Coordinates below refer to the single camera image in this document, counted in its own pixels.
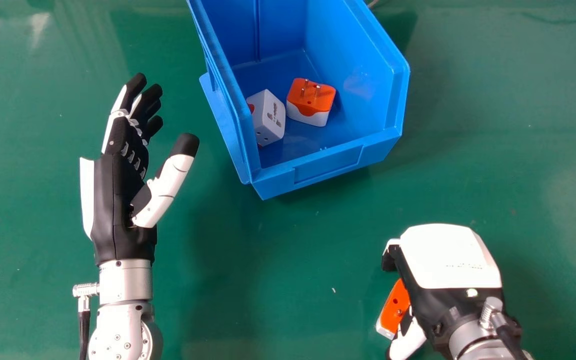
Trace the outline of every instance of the black and white robotic hand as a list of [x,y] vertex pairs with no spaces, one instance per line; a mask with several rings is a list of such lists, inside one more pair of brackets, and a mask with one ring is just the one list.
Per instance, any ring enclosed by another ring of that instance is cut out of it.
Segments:
[[[142,73],[128,81],[110,110],[101,155],[80,159],[83,226],[94,246],[99,282],[73,287],[78,298],[80,360],[158,360],[163,340],[154,323],[156,224],[171,205],[195,159],[199,139],[181,134],[169,157],[144,183],[147,146],[163,126],[162,87],[146,91]],[[89,338],[90,297],[99,296]]]
[[470,228],[410,227],[388,242],[381,268],[397,271],[405,287],[399,300],[393,289],[384,310],[392,302],[409,304],[382,310],[377,321],[377,331],[391,340],[387,359],[406,360],[428,341],[449,360],[532,360],[521,349],[521,326],[506,312],[499,269]]

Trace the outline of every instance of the orange plastic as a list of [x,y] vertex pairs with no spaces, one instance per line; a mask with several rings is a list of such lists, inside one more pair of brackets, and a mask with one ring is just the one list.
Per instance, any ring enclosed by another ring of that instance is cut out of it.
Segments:
[[404,287],[401,279],[395,282],[386,304],[379,315],[381,327],[393,334],[397,333],[397,328],[404,319],[404,315],[410,307],[410,297],[408,290]]
[[286,100],[295,105],[303,116],[313,116],[320,112],[329,112],[336,93],[336,89],[330,85],[297,77],[292,81]]

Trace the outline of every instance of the black cable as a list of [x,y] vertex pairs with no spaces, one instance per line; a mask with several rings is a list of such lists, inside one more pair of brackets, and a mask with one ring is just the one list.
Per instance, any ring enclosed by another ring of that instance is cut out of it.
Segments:
[[81,311],[79,317],[79,360],[86,360],[90,336],[90,310]]
[[517,338],[513,336],[510,325],[505,324],[499,326],[496,328],[496,334],[499,336],[505,347],[508,348],[508,351],[510,351],[514,360],[528,360],[526,354],[519,345],[519,341],[517,341]]

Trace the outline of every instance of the green table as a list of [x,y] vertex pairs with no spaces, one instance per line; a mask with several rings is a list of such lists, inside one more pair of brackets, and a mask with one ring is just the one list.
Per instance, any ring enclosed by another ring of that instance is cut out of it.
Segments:
[[165,360],[382,360],[381,252],[433,222],[482,236],[526,349],[576,359],[576,0],[374,11],[412,68],[404,136],[380,164],[262,202],[199,86],[185,2],[0,1],[0,360],[77,357],[71,286],[98,279],[78,157],[98,155],[137,71],[164,89],[151,162],[180,132],[202,141],[159,227]]

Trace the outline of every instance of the blue storage box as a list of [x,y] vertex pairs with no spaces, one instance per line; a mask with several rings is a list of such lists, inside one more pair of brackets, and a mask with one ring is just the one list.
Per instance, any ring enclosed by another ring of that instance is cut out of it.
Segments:
[[[187,0],[205,55],[199,78],[239,179],[262,199],[384,160],[402,136],[410,68],[363,0]],[[327,125],[286,118],[258,148],[246,98],[295,78],[331,85]]]

